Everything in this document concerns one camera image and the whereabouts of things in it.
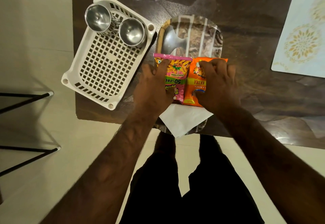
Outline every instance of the white tiled floor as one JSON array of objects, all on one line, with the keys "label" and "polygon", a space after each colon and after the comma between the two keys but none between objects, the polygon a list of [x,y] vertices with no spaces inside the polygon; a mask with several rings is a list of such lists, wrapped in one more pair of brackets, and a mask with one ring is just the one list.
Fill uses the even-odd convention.
[{"label": "white tiled floor", "polygon": [[[1,91],[55,92],[50,100],[8,112],[0,119],[1,144],[62,147],[0,178],[4,198],[0,223],[38,223],[107,145],[119,125],[78,120],[74,92],[60,82],[73,59],[71,0],[0,0],[0,5]],[[15,100],[0,99],[0,107]],[[158,132],[153,129],[150,133],[136,169],[152,153]],[[232,139],[217,139],[266,223],[284,223],[237,144]],[[196,134],[177,139],[182,194],[189,190],[187,177],[199,163],[198,145]],[[323,150],[289,148],[325,175]],[[0,150],[0,170],[36,154]]]}]

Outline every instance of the white placemat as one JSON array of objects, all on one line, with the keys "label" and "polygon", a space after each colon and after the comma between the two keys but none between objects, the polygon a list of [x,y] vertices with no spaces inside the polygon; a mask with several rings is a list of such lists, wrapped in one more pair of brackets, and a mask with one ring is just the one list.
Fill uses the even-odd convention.
[{"label": "white placemat", "polygon": [[292,0],[273,71],[325,77],[325,0]]}]

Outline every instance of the person's left hand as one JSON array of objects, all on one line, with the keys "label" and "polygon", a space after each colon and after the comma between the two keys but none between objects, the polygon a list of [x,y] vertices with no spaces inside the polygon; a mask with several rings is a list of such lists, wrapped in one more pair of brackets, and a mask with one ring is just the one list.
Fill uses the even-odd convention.
[{"label": "person's left hand", "polygon": [[165,89],[165,75],[169,60],[163,60],[157,70],[149,64],[142,65],[139,84],[133,93],[135,110],[149,112],[155,119],[164,112],[174,99],[174,88]]}]

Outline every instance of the white plastic basket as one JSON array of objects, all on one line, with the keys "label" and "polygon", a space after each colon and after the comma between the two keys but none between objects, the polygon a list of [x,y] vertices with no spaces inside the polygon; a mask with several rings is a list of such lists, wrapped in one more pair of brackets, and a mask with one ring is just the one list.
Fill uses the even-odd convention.
[{"label": "white plastic basket", "polygon": [[61,82],[105,108],[113,110],[122,99],[152,41],[156,26],[117,0],[108,0],[118,19],[136,18],[144,25],[147,42],[141,48],[122,43],[115,35],[99,35],[87,27],[70,69]]}]

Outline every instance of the chips bag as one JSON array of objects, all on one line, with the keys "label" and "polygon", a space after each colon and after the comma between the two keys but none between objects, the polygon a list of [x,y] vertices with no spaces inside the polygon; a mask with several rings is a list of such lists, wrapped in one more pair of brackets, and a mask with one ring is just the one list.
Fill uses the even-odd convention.
[{"label": "chips bag", "polygon": [[199,62],[200,61],[209,62],[213,59],[215,58],[209,58],[209,57],[193,58],[193,61],[189,66],[189,75],[187,77],[187,82],[186,82],[185,96],[184,96],[185,105],[202,107],[199,104],[196,96],[193,95],[194,91],[205,92],[205,88],[206,88],[204,70],[203,68],[200,67]]},{"label": "chips bag", "polygon": [[174,88],[174,100],[178,100],[183,103],[186,77],[192,58],[157,53],[154,53],[153,56],[157,66],[163,61],[163,59],[170,60],[166,72],[165,87],[166,90],[169,88]]}]

